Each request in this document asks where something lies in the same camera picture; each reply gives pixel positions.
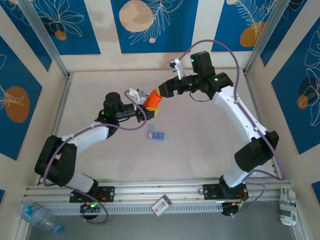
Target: small blue object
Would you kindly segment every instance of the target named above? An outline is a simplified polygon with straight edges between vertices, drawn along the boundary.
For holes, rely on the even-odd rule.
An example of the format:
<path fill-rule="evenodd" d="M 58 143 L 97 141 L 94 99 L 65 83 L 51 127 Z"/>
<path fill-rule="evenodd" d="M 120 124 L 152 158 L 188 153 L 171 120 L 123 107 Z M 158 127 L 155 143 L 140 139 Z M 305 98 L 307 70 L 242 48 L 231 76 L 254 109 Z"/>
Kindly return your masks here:
<path fill-rule="evenodd" d="M 147 139 L 153 139 L 153 140 L 167 140 L 169 139 L 169 134 L 162 132 L 162 131 L 154 131 L 155 126 L 153 124 L 150 124 L 148 127 L 148 133 L 146 135 Z"/>
<path fill-rule="evenodd" d="M 311 186 L 312 186 L 314 194 L 320 204 L 320 181 L 312 183 Z"/>
<path fill-rule="evenodd" d="M 54 234 L 58 234 L 58 233 L 61 232 L 61 230 L 62 230 L 62 226 L 57 225 L 57 226 L 54 227 L 53 233 L 54 233 Z"/>

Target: orange object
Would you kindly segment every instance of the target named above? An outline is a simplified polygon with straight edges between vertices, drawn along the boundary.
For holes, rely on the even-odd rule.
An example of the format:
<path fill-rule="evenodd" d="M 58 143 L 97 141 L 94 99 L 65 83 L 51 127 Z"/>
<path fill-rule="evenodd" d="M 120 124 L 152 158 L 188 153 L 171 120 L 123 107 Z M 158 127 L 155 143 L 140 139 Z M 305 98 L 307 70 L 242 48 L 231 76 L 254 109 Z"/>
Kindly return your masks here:
<path fill-rule="evenodd" d="M 161 102 L 162 96 L 160 96 L 157 91 L 152 90 L 151 94 L 146 99 L 143 108 L 156 108 L 158 104 Z"/>

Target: white table surface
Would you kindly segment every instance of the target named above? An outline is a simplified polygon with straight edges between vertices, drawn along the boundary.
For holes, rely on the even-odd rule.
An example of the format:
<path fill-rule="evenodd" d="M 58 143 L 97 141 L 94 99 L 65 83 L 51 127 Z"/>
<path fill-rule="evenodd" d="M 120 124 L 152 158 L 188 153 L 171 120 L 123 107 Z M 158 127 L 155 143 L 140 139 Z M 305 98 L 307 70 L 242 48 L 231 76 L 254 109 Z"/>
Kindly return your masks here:
<path fill-rule="evenodd" d="M 236 70 L 223 72 L 235 81 Z M 103 109 L 107 93 L 120 93 L 123 103 L 128 104 L 125 90 L 140 89 L 148 94 L 175 75 L 170 70 L 76 72 L 58 135 L 89 126 Z M 255 115 L 242 72 L 238 93 Z M 201 92 L 193 96 L 207 99 Z M 220 177 L 235 164 L 234 154 L 243 146 L 232 123 L 212 101 L 195 102 L 185 93 L 163 98 L 158 107 L 158 115 L 143 128 L 117 130 L 109 139 L 83 152 L 77 158 L 76 169 L 97 180 L 172 179 Z M 132 128 L 139 124 L 131 118 L 121 126 Z M 169 140 L 147 139 L 149 124 L 154 125 L 155 131 L 168 133 Z M 273 173 L 271 161 L 260 169 Z"/>

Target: purple cable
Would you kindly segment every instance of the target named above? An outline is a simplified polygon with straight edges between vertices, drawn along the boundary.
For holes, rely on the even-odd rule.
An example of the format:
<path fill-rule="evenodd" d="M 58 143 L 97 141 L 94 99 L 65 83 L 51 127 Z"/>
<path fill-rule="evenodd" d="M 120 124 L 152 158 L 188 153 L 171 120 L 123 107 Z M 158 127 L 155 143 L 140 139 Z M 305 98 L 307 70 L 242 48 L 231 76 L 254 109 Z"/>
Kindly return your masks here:
<path fill-rule="evenodd" d="M 142 123 L 140 126 L 137 126 L 137 127 L 134 127 L 134 128 L 126 128 L 126 127 L 121 127 L 121 126 L 117 126 L 117 125 L 114 125 L 114 124 L 109 124 L 109 123 L 103 124 L 103 123 L 102 123 L 102 124 L 94 125 L 93 127 L 91 127 L 91 126 L 90 126 L 90 127 L 87 127 L 87 128 L 85 128 L 85 129 L 77 132 L 76 134 L 74 134 L 73 137 L 75 138 L 75 137 L 77 137 L 77 136 L 85 133 L 86 131 L 90 131 L 90 130 L 92 130 L 93 128 L 95 129 L 95 128 L 99 128 L 99 127 L 113 127 L 113 128 L 117 128 L 117 129 L 121 129 L 121 130 L 126 130 L 126 131 L 134 131 L 134 130 L 138 130 L 138 129 L 142 128 L 142 127 L 147 123 L 146 113 L 144 112 L 144 110 L 143 110 L 137 103 L 135 103 L 135 102 L 128 96 L 128 93 L 129 93 L 129 92 L 130 92 L 129 90 L 126 90 L 126 91 L 124 92 L 125 97 L 126 97 L 127 99 L 129 99 L 130 102 L 132 102 L 132 104 L 135 105 L 135 106 L 141 111 L 141 113 L 142 113 L 142 115 L 143 115 L 143 117 L 144 117 L 144 121 L 143 121 L 143 123 Z M 56 149 L 56 151 L 54 152 L 54 154 L 53 154 L 52 157 L 50 158 L 50 161 L 49 161 L 49 163 L 48 163 L 48 166 L 46 167 L 45 172 L 44 172 L 44 175 L 43 175 L 43 185 L 44 185 L 44 186 L 46 186 L 46 187 L 51 187 L 51 186 L 54 186 L 54 185 L 55 185 L 55 184 L 47 184 L 47 177 L 48 177 L 49 169 L 50 169 L 53 161 L 55 160 L 57 154 L 60 152 L 60 150 L 64 147 L 64 145 L 66 145 L 66 144 L 67 144 L 70 140 L 72 140 L 72 139 L 73 139 L 72 137 L 69 137 L 67 140 L 65 140 L 65 141 Z M 97 203 L 103 208 L 103 210 L 104 210 L 105 213 L 106 213 L 106 218 L 105 218 L 105 220 L 100 221 L 100 222 L 93 222 L 93 221 L 88 221 L 88 220 L 86 220 L 86 219 L 84 218 L 84 212 L 83 212 L 83 213 L 82 213 L 83 221 L 85 221 L 85 222 L 87 222 L 87 223 L 90 223 L 90 224 L 103 224 L 103 223 L 105 223 L 105 222 L 108 220 L 108 217 L 109 217 L 108 211 L 107 211 L 106 207 L 105 207 L 101 202 L 99 202 L 97 199 L 95 199 L 94 197 L 90 196 L 89 194 L 87 194 L 87 193 L 85 193 L 85 192 L 82 192 L 82 191 L 80 191 L 80 190 L 78 190 L 78 189 L 73 189 L 73 190 L 76 191 L 76 192 L 78 192 L 78 193 L 80 193 L 80 194 L 82 194 L 82 195 L 84 195 L 85 197 L 88 197 L 88 198 L 90 198 L 91 200 L 97 202 Z"/>
<path fill-rule="evenodd" d="M 181 61 L 184 56 L 187 55 L 188 52 L 191 51 L 191 49 L 200 44 L 200 43 L 206 43 L 206 42 L 210 42 L 210 43 L 214 43 L 214 44 L 219 44 L 221 45 L 222 47 L 224 47 L 232 56 L 234 62 L 235 62 L 235 65 L 236 65 L 236 79 L 235 79 L 235 84 L 234 84 L 234 91 L 233 91 L 233 95 L 234 95 L 234 100 L 236 102 L 236 104 L 238 105 L 238 107 L 241 109 L 241 111 L 243 112 L 243 114 L 246 116 L 246 118 L 250 121 L 250 123 L 252 124 L 252 126 L 254 128 L 257 127 L 256 123 L 251 119 L 250 115 L 246 112 L 246 110 L 244 109 L 244 107 L 240 104 L 240 102 L 237 101 L 238 99 L 238 96 L 237 96 L 237 92 L 238 92 L 238 84 L 239 84 L 239 79 L 240 79 L 240 66 L 239 66 L 239 63 L 238 63 L 238 60 L 235 56 L 235 54 L 231 51 L 230 48 L 228 48 L 226 45 L 224 45 L 222 42 L 219 42 L 217 40 L 212 40 L 212 39 L 205 39 L 205 40 L 200 40 L 200 41 L 197 41 L 195 42 L 194 44 L 191 45 L 191 47 L 188 48 L 187 51 L 185 51 L 185 53 L 183 53 L 178 59 Z M 268 141 L 268 139 L 265 137 L 265 135 L 258 129 L 257 130 L 257 133 L 262 137 L 262 139 L 265 141 L 265 143 L 267 144 L 267 146 L 269 147 L 269 149 L 271 150 L 272 154 L 274 155 L 275 157 L 275 160 L 277 162 L 277 164 L 279 165 L 280 167 L 280 171 L 281 171 L 281 177 L 278 177 L 278 176 L 275 176 L 275 175 L 272 175 L 266 171 L 262 171 L 262 170 L 252 170 L 242 181 L 244 182 L 246 179 L 248 179 L 253 173 L 256 173 L 256 172 L 259 172 L 259 173 L 262 173 L 262 174 L 265 174 L 265 175 L 268 175 L 274 179 L 277 179 L 277 180 L 284 180 L 286 175 L 285 175 L 285 169 L 280 161 L 280 158 L 276 152 L 276 150 L 274 149 L 274 147 L 271 145 L 271 143 Z M 256 198 L 254 199 L 247 207 L 245 207 L 244 209 L 247 209 L 249 208 L 250 206 L 252 206 L 266 191 L 266 186 L 264 186 L 263 184 L 261 183 L 253 183 L 253 182 L 247 182 L 247 184 L 252 184 L 252 185 L 260 185 L 263 187 L 263 191 L 262 193 Z M 237 212 L 236 214 L 233 215 L 236 216 L 238 215 L 239 213 L 241 213 L 243 210 Z"/>

